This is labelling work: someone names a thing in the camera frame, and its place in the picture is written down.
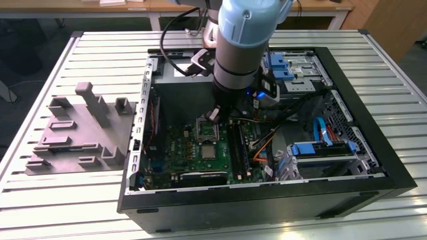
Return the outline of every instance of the open computer tower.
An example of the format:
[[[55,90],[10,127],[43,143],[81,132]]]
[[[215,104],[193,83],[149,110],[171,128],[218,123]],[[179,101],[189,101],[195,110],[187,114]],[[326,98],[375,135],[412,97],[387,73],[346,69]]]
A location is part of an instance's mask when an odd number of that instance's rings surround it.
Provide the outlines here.
[[[199,50],[167,54],[185,69]],[[279,103],[249,90],[221,124],[213,75],[149,51],[118,204],[149,233],[343,217],[417,187],[329,49],[271,51]]]

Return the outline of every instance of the aluminum profile table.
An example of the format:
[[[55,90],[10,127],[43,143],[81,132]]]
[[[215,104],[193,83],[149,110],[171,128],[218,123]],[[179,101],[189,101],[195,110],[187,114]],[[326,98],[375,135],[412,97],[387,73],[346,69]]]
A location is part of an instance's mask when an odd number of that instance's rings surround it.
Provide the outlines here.
[[[273,47],[329,47],[418,188],[345,218],[243,226],[150,236],[118,214],[123,171],[27,176],[57,96],[74,104],[79,82],[93,82],[106,102],[139,101],[147,50],[161,32],[86,32],[73,37],[0,164],[0,239],[398,239],[427,236],[427,98],[370,35],[346,31],[278,31]],[[169,48],[202,47],[202,37],[166,35]]]

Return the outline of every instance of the motherboard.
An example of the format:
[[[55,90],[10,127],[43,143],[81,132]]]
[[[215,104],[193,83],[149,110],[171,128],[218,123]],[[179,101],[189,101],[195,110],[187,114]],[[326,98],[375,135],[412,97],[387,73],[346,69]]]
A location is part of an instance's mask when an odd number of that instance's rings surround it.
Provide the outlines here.
[[[170,125],[165,157],[151,165],[153,188],[198,187],[206,181],[215,185],[262,182],[262,168],[249,158],[255,139],[251,122],[213,124],[201,117],[189,124]]]

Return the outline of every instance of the green circuit board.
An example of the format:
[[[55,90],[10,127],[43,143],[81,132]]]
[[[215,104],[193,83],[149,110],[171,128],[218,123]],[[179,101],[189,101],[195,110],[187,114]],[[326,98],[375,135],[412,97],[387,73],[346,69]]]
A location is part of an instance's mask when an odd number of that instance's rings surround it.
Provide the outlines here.
[[[153,176],[155,189],[171,188],[171,176],[193,172],[227,172],[227,184],[255,183],[263,181],[261,167],[251,168],[251,176],[238,179],[234,175],[234,163],[229,144],[229,124],[218,125],[218,141],[201,142],[201,135],[214,135],[213,125],[195,122],[167,127],[166,156],[163,172]],[[245,141],[250,143],[257,138],[253,123],[242,124]]]

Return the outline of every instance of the wooden table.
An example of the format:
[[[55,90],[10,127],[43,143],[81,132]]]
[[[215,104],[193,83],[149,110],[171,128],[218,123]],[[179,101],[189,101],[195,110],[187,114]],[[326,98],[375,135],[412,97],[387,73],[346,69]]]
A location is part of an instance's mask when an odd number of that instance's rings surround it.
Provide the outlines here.
[[[354,5],[349,0],[342,3],[330,0],[301,0],[303,17],[334,17],[329,29],[342,27],[349,11]],[[0,19],[62,19],[62,18],[150,18],[151,28],[161,31],[161,17],[175,17],[193,7],[177,5],[167,0],[127,2],[126,5],[101,7],[98,1],[82,0],[0,0]],[[295,1],[290,16],[297,16],[299,5]]]

